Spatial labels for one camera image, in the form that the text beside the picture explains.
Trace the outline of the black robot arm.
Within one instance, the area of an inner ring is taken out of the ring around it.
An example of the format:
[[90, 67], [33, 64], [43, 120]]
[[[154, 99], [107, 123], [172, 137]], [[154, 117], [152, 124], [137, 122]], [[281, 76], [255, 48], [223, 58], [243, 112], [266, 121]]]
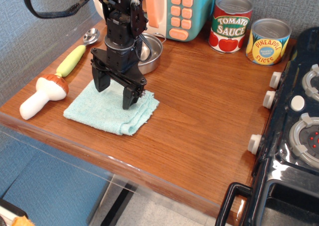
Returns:
[[143, 0], [99, 0], [107, 26], [106, 49], [91, 49], [92, 75], [98, 92], [110, 86], [111, 80], [121, 84], [123, 109], [129, 109], [144, 92], [147, 83], [138, 68], [147, 28]]

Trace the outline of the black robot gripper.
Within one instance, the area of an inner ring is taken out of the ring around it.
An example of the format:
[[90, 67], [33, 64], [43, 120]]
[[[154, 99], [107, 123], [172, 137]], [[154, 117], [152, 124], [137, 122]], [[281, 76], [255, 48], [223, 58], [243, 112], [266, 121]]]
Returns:
[[92, 48], [92, 75], [98, 92], [104, 91], [111, 80], [124, 87], [123, 109], [128, 110], [144, 92], [147, 80], [138, 69], [143, 37], [130, 40], [129, 45], [117, 45], [105, 38], [107, 49]]

